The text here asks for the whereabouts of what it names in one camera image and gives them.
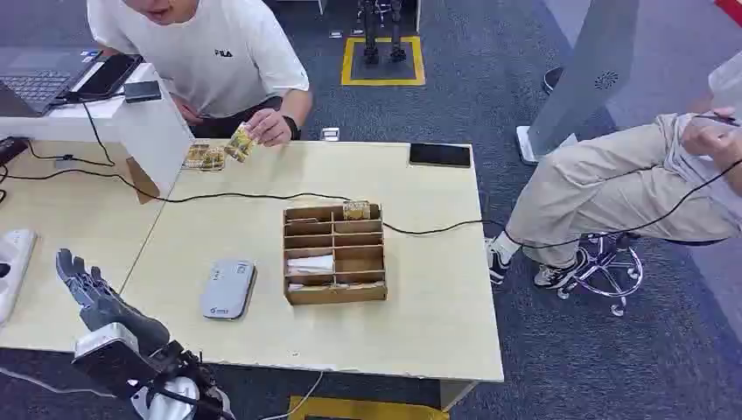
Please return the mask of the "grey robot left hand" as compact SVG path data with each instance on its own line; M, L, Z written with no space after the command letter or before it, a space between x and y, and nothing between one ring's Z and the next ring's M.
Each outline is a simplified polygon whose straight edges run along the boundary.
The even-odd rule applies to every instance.
M155 353L171 341L169 330L155 318L148 317L126 303L110 286L97 266L87 267L85 260L61 248L55 256L58 278L80 307L79 316L89 331L111 323L125 326L137 339L144 355Z

